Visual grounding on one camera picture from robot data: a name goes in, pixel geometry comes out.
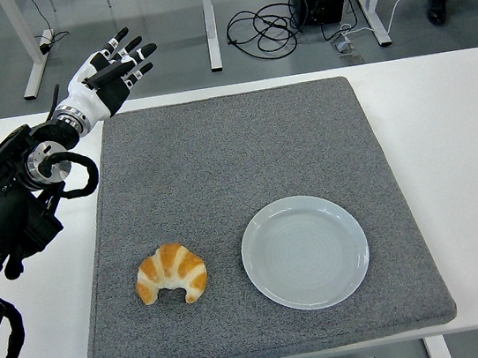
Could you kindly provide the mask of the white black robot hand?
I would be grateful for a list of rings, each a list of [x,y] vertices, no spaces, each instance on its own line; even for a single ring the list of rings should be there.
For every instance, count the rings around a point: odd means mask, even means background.
[[[132,87],[153,68],[149,58],[157,46],[144,44],[139,36],[120,46],[128,33],[126,27],[119,30],[86,59],[67,85],[68,96],[56,106],[54,117],[76,126],[81,135],[114,116]]]

